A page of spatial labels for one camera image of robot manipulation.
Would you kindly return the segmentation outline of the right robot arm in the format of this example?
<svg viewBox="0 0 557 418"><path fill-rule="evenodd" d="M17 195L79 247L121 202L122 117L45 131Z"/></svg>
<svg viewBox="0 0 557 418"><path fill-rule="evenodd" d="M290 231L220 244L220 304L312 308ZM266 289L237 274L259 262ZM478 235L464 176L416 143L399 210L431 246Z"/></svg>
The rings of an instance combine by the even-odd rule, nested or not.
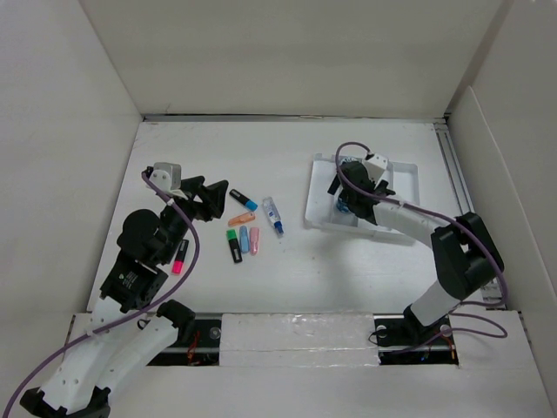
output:
<svg viewBox="0 0 557 418"><path fill-rule="evenodd" d="M337 162L328 192L337 193L357 218L403 233L433 252L434 283L401 319L376 326L370 335L373 344L404 353L450 335L447 316L489 281L501 279L504 263L479 215L467 212L452 219L405 203L385 180L372 180L368 169L365 161Z"/></svg>

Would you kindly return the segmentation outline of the pink eraser capsule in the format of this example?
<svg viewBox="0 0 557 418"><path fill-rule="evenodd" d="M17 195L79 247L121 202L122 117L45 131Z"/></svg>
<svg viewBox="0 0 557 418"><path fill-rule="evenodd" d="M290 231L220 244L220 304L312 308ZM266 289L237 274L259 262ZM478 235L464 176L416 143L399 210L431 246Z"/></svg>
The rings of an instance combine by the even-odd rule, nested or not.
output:
<svg viewBox="0 0 557 418"><path fill-rule="evenodd" d="M258 227L251 227L250 228L250 254L256 255L259 250L259 237L260 232Z"/></svg>

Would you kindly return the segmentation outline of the blue spray pen bottle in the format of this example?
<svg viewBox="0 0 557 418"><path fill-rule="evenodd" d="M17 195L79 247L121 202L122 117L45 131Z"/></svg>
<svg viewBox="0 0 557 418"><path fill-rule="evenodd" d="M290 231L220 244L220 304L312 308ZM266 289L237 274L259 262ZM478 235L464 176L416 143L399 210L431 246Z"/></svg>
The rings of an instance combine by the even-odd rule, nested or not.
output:
<svg viewBox="0 0 557 418"><path fill-rule="evenodd" d="M263 207L267 214L268 219L270 220L272 227L275 233L278 236L284 235L284 227L282 224L282 219L279 214L278 208L275 205L275 202L272 197L265 197L263 198Z"/></svg>

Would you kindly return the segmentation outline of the small blue cleaning gel jar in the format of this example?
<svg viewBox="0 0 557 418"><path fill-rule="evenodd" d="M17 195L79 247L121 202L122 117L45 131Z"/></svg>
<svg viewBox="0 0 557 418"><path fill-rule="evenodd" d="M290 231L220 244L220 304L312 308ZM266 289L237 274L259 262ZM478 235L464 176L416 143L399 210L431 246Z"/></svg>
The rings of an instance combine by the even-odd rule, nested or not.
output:
<svg viewBox="0 0 557 418"><path fill-rule="evenodd" d="M338 211L341 212L341 213L348 214L348 213L351 212L351 210L348 208L346 202L341 198L337 198L336 207L337 207Z"/></svg>

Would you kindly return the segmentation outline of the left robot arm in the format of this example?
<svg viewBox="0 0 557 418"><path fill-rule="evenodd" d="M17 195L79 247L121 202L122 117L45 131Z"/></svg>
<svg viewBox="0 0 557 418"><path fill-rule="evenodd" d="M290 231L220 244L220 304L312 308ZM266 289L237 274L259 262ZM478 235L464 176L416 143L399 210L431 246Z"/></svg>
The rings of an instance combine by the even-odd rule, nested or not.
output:
<svg viewBox="0 0 557 418"><path fill-rule="evenodd" d="M158 292L192 223L222 216L228 182L205 185L197 176L176 182L149 167L144 182L164 201L161 213L130 213L117 238L120 251L100 287L84 333L57 350L56 372L38 388L21 387L19 403L36 417L106 417L142 368L172 344L193 337L195 313L169 293Z"/></svg>

